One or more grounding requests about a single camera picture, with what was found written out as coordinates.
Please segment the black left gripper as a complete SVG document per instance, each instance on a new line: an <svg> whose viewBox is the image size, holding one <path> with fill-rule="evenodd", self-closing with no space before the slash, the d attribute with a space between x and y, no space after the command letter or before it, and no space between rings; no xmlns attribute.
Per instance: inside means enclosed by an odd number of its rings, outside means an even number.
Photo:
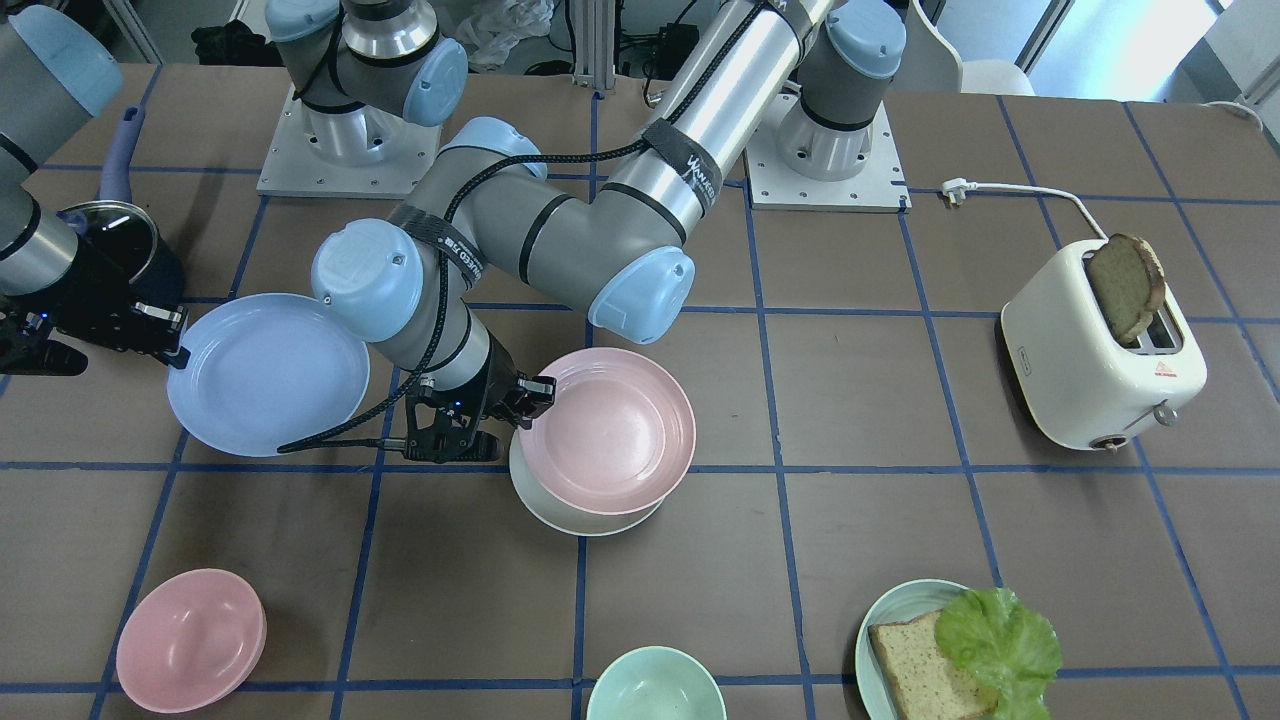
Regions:
<svg viewBox="0 0 1280 720"><path fill-rule="evenodd" d="M408 429L404 457L416 462L494 462L502 442L479 429L495 418L529 429L556 402L557 379L526 375L509 352L493 340L486 360L472 379L453 389L411 389L404 397Z"/></svg>

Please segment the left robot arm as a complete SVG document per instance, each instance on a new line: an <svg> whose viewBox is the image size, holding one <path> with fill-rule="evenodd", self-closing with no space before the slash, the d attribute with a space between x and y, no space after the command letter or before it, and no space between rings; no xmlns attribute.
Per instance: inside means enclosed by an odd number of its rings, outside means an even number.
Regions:
<svg viewBox="0 0 1280 720"><path fill-rule="evenodd" d="M545 155L503 120L468 120L389 217L351 222L312 264L321 305L406 378L365 413L288 434L278 452L494 460L480 423L527 429L559 391L521 372L465 302L483 273L495 266L636 345L660 338L695 279L684 246L786 79L800 83L803 131L856 138L906 44L892 1L727 1L623 147Z"/></svg>

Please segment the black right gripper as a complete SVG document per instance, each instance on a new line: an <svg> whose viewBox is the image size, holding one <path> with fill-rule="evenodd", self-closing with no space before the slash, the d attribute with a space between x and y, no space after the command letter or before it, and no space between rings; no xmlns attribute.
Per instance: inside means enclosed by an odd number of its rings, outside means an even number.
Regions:
<svg viewBox="0 0 1280 720"><path fill-rule="evenodd" d="M129 286L122 269L79 238L68 273L52 287L3 299L1 373L79 375L88 359L51 333L118 352L136 351L184 370L189 350L180 346L188 320L183 305L154 306Z"/></svg>

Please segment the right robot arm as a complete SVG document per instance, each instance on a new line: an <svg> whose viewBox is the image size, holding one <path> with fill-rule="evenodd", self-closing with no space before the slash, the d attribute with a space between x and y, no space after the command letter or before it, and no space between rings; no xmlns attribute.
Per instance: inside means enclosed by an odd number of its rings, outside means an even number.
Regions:
<svg viewBox="0 0 1280 720"><path fill-rule="evenodd" d="M145 110L124 110L95 200L47 209L24 187L102 113L122 87L119 65L72 18L38 4L3 23L1 50L3 372L81 374L86 356L54 331L184 368L186 275L131 193Z"/></svg>

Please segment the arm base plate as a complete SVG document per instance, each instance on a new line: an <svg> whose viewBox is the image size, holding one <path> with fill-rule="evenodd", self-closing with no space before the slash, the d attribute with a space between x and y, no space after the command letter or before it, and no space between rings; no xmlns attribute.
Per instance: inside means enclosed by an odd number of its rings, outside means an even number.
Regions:
<svg viewBox="0 0 1280 720"><path fill-rule="evenodd" d="M899 213L911 209L884 105L855 131L818 126L797 95L769 105L745 151L756 209Z"/></svg>
<svg viewBox="0 0 1280 720"><path fill-rule="evenodd" d="M442 128L376 108L326 114L285 92L256 188L305 199L404 199L428 172Z"/></svg>

